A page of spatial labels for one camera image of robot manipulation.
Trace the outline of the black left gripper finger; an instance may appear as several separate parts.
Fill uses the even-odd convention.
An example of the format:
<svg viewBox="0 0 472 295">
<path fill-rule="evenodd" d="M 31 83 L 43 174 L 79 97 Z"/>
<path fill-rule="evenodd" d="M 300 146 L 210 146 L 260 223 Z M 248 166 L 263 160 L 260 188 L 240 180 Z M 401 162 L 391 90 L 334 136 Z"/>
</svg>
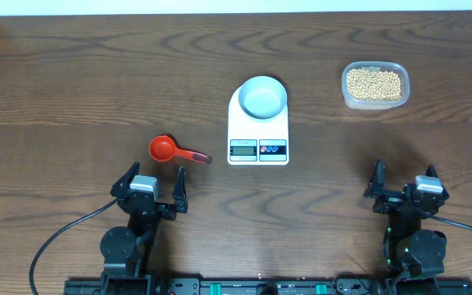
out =
<svg viewBox="0 0 472 295">
<path fill-rule="evenodd" d="M 134 177 L 139 173 L 140 163 L 135 161 L 128 171 L 121 176 L 111 187 L 113 197 L 128 197 L 133 189 L 130 188 Z"/>
<path fill-rule="evenodd" d="M 179 213 L 186 213 L 188 211 L 188 199 L 185 188 L 185 175 L 186 171 L 184 167 L 181 166 L 179 168 L 177 182 L 172 193 L 175 211 Z"/>
</svg>

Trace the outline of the red measuring scoop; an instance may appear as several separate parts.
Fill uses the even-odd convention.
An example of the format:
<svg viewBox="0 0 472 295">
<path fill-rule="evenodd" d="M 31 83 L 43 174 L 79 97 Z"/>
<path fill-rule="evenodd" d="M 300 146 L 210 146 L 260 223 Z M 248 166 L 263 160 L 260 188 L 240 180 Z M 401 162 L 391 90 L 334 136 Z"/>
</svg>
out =
<svg viewBox="0 0 472 295">
<path fill-rule="evenodd" d="M 195 161 L 198 163 L 211 164 L 212 158 L 200 152 L 179 148 L 174 139 L 167 135 L 156 136 L 149 143 L 148 151 L 151 157 L 159 162 L 171 161 L 174 157 Z"/>
</svg>

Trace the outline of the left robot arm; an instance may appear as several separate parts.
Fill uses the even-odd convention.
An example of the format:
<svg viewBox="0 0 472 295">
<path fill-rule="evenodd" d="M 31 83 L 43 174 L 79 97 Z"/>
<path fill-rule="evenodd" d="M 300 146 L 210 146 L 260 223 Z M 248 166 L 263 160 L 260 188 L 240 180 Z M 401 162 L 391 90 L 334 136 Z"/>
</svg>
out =
<svg viewBox="0 0 472 295">
<path fill-rule="evenodd" d="M 111 187 L 111 195 L 129 221 L 126 226 L 108 230 L 102 237 L 102 293 L 117 292 L 120 284 L 129 281 L 144 282 L 143 288 L 150 290 L 146 267 L 159 224 L 162 220 L 175 220 L 179 213 L 188 211 L 183 167 L 179 168 L 172 203 L 157 201 L 157 179 L 139 174 L 139 167 L 135 162 Z"/>
</svg>

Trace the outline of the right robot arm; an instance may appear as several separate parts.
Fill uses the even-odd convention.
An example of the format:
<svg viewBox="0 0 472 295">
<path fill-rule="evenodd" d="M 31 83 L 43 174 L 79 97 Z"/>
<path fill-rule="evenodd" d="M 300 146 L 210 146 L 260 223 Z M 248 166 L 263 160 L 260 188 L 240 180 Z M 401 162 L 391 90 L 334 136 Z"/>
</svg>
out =
<svg viewBox="0 0 472 295">
<path fill-rule="evenodd" d="M 384 187 L 384 171 L 382 160 L 377 159 L 363 196 L 374 199 L 373 212 L 388 216 L 383 254 L 390 273 L 400 280 L 440 275 L 447 238 L 441 232 L 423 229 L 421 221 L 438 213 L 449 198 L 447 190 L 433 166 L 401 190 Z"/>
</svg>

